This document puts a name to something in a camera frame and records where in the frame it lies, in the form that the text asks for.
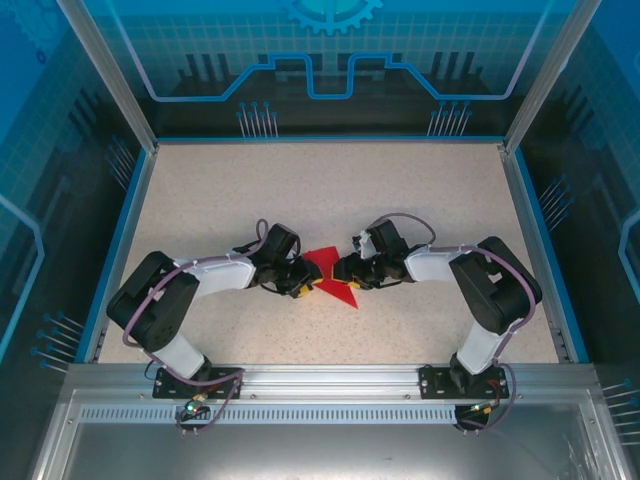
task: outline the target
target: black mounting bracket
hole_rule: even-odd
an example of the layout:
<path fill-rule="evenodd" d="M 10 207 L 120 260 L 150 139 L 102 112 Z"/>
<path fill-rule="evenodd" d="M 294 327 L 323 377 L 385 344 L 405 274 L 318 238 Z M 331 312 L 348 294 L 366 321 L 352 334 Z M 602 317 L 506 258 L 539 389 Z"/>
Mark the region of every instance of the black mounting bracket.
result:
<path fill-rule="evenodd" d="M 500 399 L 509 398 L 509 387 L 504 369 L 489 367 L 484 372 L 474 375 L 473 383 L 468 386 L 465 395 L 462 395 L 457 385 L 449 374 L 450 367 L 432 367 L 425 365 L 418 369 L 418 385 L 422 400 L 492 400 L 496 398 L 496 391 L 490 380 L 495 380 L 500 385 Z"/>
<path fill-rule="evenodd" d="M 219 368 L 213 367 L 209 370 L 209 380 L 215 380 L 216 378 L 226 377 L 240 371 L 240 368 Z M 229 395 L 231 388 L 233 387 L 234 379 L 228 380 L 225 383 L 220 384 L 217 388 L 207 392 L 207 398 L 211 400 L 224 400 Z M 240 389 L 242 385 L 236 388 L 233 396 L 233 400 L 240 398 Z M 164 368 L 159 368 L 156 373 L 156 381 L 153 386 L 153 398 L 159 399 L 181 399 L 188 400 L 193 398 L 197 393 L 206 390 L 207 387 L 194 387 L 182 383 L 176 379 L 173 375 L 167 372 Z"/>

